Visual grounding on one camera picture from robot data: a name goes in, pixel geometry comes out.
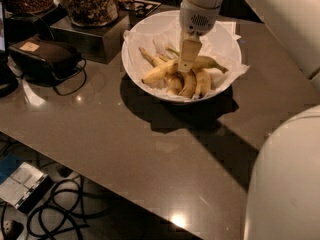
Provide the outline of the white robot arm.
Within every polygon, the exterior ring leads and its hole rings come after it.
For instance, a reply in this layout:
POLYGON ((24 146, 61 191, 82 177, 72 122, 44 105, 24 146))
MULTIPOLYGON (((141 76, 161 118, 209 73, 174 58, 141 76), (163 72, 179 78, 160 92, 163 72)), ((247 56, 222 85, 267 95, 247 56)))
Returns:
POLYGON ((319 1, 224 0, 243 26, 239 110, 195 113, 183 145, 192 240, 320 240, 319 1))

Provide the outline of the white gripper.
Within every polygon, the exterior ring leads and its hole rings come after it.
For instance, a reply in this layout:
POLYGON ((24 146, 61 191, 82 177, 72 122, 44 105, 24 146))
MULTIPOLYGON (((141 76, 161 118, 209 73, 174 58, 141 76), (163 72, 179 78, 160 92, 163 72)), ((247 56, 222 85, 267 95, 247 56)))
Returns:
POLYGON ((178 70, 189 72, 202 48, 200 37, 215 25, 220 12, 219 0, 182 0, 179 21, 181 26, 178 70))

